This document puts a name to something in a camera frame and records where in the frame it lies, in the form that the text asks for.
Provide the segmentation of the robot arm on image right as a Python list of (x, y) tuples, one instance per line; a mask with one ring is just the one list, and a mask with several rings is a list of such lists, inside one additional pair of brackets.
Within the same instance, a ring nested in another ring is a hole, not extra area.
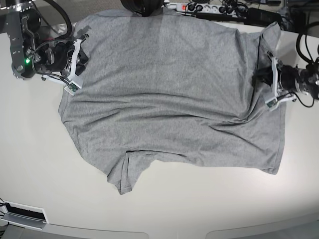
[(287, 101), (302, 102), (299, 93), (309, 94), (313, 101), (311, 105), (302, 104), (306, 108), (314, 106), (315, 101), (319, 99), (319, 60), (312, 57), (306, 57), (301, 52), (301, 38), (307, 39), (307, 33), (300, 33), (296, 40), (297, 54), (307, 62), (304, 69), (298, 66), (285, 65), (277, 57), (268, 53), (271, 61), (269, 67), (257, 69), (253, 75), (254, 81), (262, 82), (271, 87), (271, 93), (265, 98), (265, 104), (271, 110), (279, 104)]

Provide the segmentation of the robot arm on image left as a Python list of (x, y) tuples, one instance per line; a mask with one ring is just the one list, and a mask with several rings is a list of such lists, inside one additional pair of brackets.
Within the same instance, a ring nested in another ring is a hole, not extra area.
[(12, 71), (16, 78), (29, 79), (40, 75), (42, 80), (57, 81), (76, 91), (82, 87), (80, 75), (88, 62), (81, 45), (89, 35), (84, 33), (77, 38), (73, 37), (73, 26), (65, 10), (53, 0), (49, 0), (48, 4), (66, 23), (66, 32), (52, 39), (40, 36), (39, 31), (45, 18), (34, 1), (0, 2), (0, 8), (7, 10), (4, 29), (10, 40)]

